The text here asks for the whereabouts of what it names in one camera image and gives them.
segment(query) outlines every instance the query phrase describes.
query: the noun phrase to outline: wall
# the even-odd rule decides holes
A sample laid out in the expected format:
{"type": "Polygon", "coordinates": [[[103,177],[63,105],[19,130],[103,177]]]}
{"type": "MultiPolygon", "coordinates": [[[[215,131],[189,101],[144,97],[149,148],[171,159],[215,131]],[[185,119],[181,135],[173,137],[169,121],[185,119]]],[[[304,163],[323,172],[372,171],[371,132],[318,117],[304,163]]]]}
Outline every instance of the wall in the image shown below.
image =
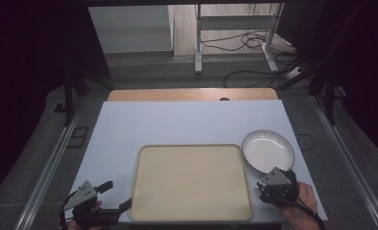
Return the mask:
{"type": "Polygon", "coordinates": [[[168,6],[89,8],[105,54],[171,51],[168,6]]]}

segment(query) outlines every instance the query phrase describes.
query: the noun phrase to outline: white table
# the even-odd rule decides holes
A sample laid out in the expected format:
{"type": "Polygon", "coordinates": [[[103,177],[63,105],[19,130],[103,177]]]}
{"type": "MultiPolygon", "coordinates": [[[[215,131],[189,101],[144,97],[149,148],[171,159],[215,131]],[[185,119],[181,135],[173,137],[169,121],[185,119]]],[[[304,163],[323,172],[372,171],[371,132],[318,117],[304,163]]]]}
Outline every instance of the white table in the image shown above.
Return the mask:
{"type": "MultiPolygon", "coordinates": [[[[292,170],[311,184],[319,216],[327,220],[315,185],[280,100],[222,102],[107,102],[94,128],[72,191],[89,180],[93,186],[112,180],[114,188],[99,195],[103,208],[118,208],[131,197],[137,156],[147,145],[235,144],[257,129],[278,132],[295,150],[292,170]]],[[[256,182],[264,175],[247,164],[254,214],[246,223],[283,222],[277,209],[259,199],[256,182]]],[[[119,221],[134,222],[128,212],[119,221]]]]}

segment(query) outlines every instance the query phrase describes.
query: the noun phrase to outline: black cable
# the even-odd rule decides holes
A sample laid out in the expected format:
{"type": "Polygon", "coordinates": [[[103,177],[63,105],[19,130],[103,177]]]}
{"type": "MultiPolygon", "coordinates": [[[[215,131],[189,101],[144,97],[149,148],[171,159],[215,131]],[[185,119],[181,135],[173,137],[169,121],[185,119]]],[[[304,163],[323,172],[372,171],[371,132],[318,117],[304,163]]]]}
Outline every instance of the black cable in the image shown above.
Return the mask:
{"type": "Polygon", "coordinates": [[[287,114],[289,114],[288,117],[289,117],[290,120],[291,120],[291,126],[295,128],[295,131],[296,131],[296,134],[295,134],[295,136],[296,136],[296,141],[297,141],[299,147],[300,147],[300,144],[299,144],[300,136],[307,136],[307,137],[311,138],[311,140],[312,140],[312,142],[313,142],[313,144],[312,144],[309,148],[300,149],[300,150],[311,150],[311,149],[313,149],[313,148],[316,146],[315,138],[314,138],[313,136],[309,135],[309,134],[306,134],[306,133],[300,133],[299,128],[297,127],[294,118],[290,115],[290,112],[289,112],[287,106],[285,106],[285,104],[284,104],[284,108],[285,108],[285,111],[287,112],[287,114]]]}
{"type": "Polygon", "coordinates": [[[309,208],[308,205],[306,205],[299,196],[297,197],[297,199],[299,199],[299,201],[303,204],[303,206],[305,206],[306,208],[309,208]]]}
{"type": "Polygon", "coordinates": [[[217,4],[216,4],[216,11],[220,15],[219,9],[217,9],[217,4]]]}
{"type": "Polygon", "coordinates": [[[257,8],[257,4],[256,3],[254,3],[254,10],[252,10],[252,14],[255,14],[255,8],[257,8]]]}
{"type": "Polygon", "coordinates": [[[285,66],[285,68],[283,68],[282,71],[280,71],[279,73],[277,73],[277,75],[268,84],[268,87],[272,88],[272,89],[276,89],[276,88],[272,87],[273,81],[275,81],[276,79],[278,79],[282,74],[287,73],[288,71],[290,71],[290,70],[294,69],[295,67],[297,67],[301,62],[302,62],[302,60],[300,60],[299,58],[295,58],[293,61],[291,61],[291,63],[289,65],[285,66]]]}
{"type": "Polygon", "coordinates": [[[232,39],[232,38],[236,38],[236,37],[243,36],[243,35],[245,35],[245,34],[246,34],[246,33],[244,33],[244,34],[238,34],[238,35],[234,35],[234,36],[223,37],[223,38],[211,39],[211,40],[203,40],[202,42],[211,42],[211,41],[229,40],[229,39],[232,39]]]}
{"type": "Polygon", "coordinates": [[[281,65],[290,65],[291,63],[282,62],[282,60],[279,60],[278,57],[296,57],[297,58],[297,54],[282,52],[282,51],[280,51],[280,53],[274,54],[274,56],[275,56],[275,61],[280,63],[281,65]]]}
{"type": "Polygon", "coordinates": [[[202,44],[203,46],[206,46],[206,47],[216,48],[216,49],[224,50],[224,51],[238,51],[238,50],[240,50],[241,48],[243,48],[243,47],[246,46],[246,44],[243,44],[242,46],[240,46],[240,47],[238,47],[238,48],[235,48],[235,49],[226,49],[226,48],[219,47],[219,46],[206,45],[206,44],[204,44],[203,42],[201,42],[201,44],[202,44]]]}
{"type": "Polygon", "coordinates": [[[244,36],[241,37],[241,41],[243,42],[243,44],[246,44],[247,47],[249,47],[250,49],[255,49],[255,48],[260,47],[263,44],[263,42],[265,41],[265,38],[263,36],[261,36],[259,34],[254,34],[256,32],[257,31],[248,31],[246,33],[246,35],[244,35],[244,36]],[[249,43],[251,41],[257,42],[258,44],[256,44],[256,45],[250,45],[249,43]]]}
{"type": "Polygon", "coordinates": [[[299,133],[299,134],[295,134],[295,136],[307,136],[309,137],[311,140],[312,140],[312,145],[308,148],[305,148],[305,149],[301,149],[301,150],[311,150],[313,149],[315,146],[316,146],[316,141],[315,141],[315,138],[309,134],[306,134],[306,133],[299,133]]]}
{"type": "Polygon", "coordinates": [[[292,202],[286,198],[283,198],[281,196],[278,196],[278,195],[273,195],[273,194],[270,194],[270,196],[276,198],[276,199],[279,199],[281,201],[283,201],[284,203],[287,203],[288,205],[292,205],[300,210],[302,210],[303,212],[305,212],[307,215],[309,215],[309,217],[313,218],[317,223],[318,223],[318,226],[320,228],[320,230],[325,230],[325,227],[324,227],[324,223],[323,221],[321,220],[321,218],[319,217],[318,214],[316,214],[314,211],[312,211],[312,209],[310,209],[308,206],[302,206],[298,203],[295,203],[295,202],[292,202]]]}
{"type": "Polygon", "coordinates": [[[64,206],[66,206],[67,202],[69,201],[69,199],[76,193],[77,191],[71,193],[63,202],[63,204],[60,206],[60,209],[59,209],[59,228],[60,229],[66,229],[67,226],[66,226],[66,218],[64,217],[64,206]]]}
{"type": "MultiPolygon", "coordinates": [[[[252,74],[262,74],[262,75],[271,75],[272,73],[264,73],[264,72],[259,72],[259,71],[249,71],[249,70],[240,70],[240,71],[235,71],[235,72],[232,72],[226,76],[224,76],[224,79],[223,79],[223,86],[224,88],[228,88],[227,84],[226,84],[226,81],[228,79],[228,77],[232,76],[232,75],[235,75],[235,74],[239,74],[239,73],[252,73],[252,74]]],[[[268,81],[269,79],[267,80],[263,80],[261,82],[258,82],[258,83],[255,83],[254,85],[256,84],[260,84],[260,83],[264,83],[265,81],[268,81]]]]}
{"type": "Polygon", "coordinates": [[[248,7],[246,7],[246,9],[243,11],[242,15],[244,15],[244,13],[246,13],[246,11],[248,10],[248,14],[250,14],[250,11],[251,11],[251,3],[248,3],[248,7]]]}

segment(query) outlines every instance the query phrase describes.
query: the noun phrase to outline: gray floor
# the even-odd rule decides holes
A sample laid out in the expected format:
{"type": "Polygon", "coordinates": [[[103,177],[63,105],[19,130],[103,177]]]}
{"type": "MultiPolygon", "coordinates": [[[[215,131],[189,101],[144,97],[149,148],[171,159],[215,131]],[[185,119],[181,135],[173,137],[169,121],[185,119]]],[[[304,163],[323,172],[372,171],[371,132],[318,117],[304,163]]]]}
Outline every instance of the gray floor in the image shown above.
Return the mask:
{"type": "MultiPolygon", "coordinates": [[[[108,58],[108,64],[112,79],[107,81],[120,89],[223,87],[224,76],[234,71],[269,71],[261,56],[208,57],[204,60],[202,75],[194,73],[192,58],[137,56],[126,59],[112,56],[108,58]]],[[[248,87],[271,78],[272,75],[239,74],[231,76],[226,83],[228,87],[248,87]]],[[[75,95],[75,101],[83,101],[76,127],[87,127],[87,139],[79,149],[69,146],[77,146],[81,143],[80,139],[71,139],[67,144],[68,148],[65,149],[47,193],[37,209],[31,229],[58,228],[59,207],[70,192],[100,109],[108,96],[108,89],[90,80],[86,82],[90,88],[88,96],[75,95]]],[[[311,96],[305,90],[308,82],[309,80],[304,80],[277,93],[287,108],[303,156],[317,186],[319,198],[329,217],[325,222],[326,228],[378,229],[363,196],[330,140],[311,96]]],[[[266,81],[253,87],[267,87],[269,83],[266,81]]],[[[0,229],[13,229],[17,224],[41,172],[58,143],[63,132],[65,115],[54,113],[54,110],[56,105],[63,104],[63,101],[62,88],[49,94],[45,112],[34,135],[0,187],[0,229]]],[[[338,131],[365,180],[378,197],[378,149],[351,120],[341,101],[335,102],[334,114],[338,131]]],[[[283,229],[290,227],[284,224],[283,229]]]]}

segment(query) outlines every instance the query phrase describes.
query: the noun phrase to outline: beige tray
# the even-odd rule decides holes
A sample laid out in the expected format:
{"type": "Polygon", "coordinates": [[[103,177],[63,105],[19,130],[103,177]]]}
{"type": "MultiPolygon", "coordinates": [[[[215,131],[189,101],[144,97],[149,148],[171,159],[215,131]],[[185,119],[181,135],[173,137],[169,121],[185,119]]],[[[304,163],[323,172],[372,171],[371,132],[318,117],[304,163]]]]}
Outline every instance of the beige tray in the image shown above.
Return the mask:
{"type": "Polygon", "coordinates": [[[247,220],[251,216],[245,160],[238,146],[146,146],[140,151],[132,219],[247,220]]]}

